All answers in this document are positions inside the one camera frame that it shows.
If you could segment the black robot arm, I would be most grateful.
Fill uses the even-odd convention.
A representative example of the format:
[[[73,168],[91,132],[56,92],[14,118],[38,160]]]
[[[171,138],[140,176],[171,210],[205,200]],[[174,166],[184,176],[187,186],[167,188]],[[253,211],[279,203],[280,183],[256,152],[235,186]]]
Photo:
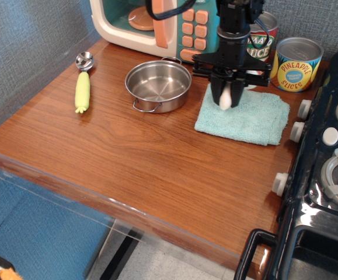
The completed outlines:
[[[272,65],[247,52],[250,25],[257,23],[268,33],[258,17],[264,1],[217,1],[218,50],[196,54],[193,72],[208,76],[213,101],[221,110],[236,107],[246,86],[268,86]]]

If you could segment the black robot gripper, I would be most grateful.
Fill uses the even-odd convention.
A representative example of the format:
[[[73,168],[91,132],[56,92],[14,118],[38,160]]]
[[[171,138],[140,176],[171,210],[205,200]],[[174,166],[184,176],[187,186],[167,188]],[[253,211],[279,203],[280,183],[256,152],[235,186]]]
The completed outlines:
[[[212,98],[219,104],[224,81],[231,82],[231,107],[239,104],[245,85],[267,87],[272,65],[252,57],[247,52],[250,27],[231,33],[217,27],[218,50],[196,54],[193,75],[210,79]]]

